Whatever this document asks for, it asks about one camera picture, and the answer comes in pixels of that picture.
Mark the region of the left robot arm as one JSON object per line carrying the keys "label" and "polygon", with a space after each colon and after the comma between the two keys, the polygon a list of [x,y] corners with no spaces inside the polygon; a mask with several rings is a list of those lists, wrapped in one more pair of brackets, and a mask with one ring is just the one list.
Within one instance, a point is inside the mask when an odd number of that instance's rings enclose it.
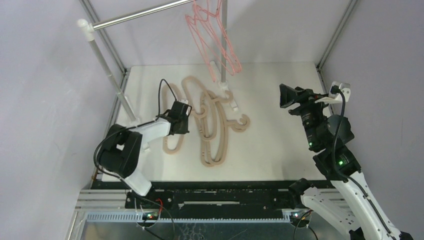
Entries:
{"label": "left robot arm", "polygon": [[128,127],[112,125],[94,150],[95,167],[100,172],[119,179],[136,193],[136,200],[143,208],[153,207],[157,196],[150,191],[151,181],[142,173],[142,147],[169,135],[189,133],[191,110],[192,106],[187,100],[176,100],[170,109],[157,115],[155,120]]}

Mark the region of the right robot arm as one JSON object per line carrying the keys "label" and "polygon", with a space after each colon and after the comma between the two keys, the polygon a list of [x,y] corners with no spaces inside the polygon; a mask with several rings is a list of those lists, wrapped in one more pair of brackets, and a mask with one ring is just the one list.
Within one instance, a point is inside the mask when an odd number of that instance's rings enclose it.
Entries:
{"label": "right robot arm", "polygon": [[384,213],[347,147],[355,137],[345,115],[350,85],[334,82],[328,93],[321,94],[280,84],[279,92],[279,106],[301,118],[316,168],[342,195],[349,210],[322,196],[305,178],[289,186],[289,207],[305,207],[318,214],[346,240],[410,240],[412,235],[399,230]]}

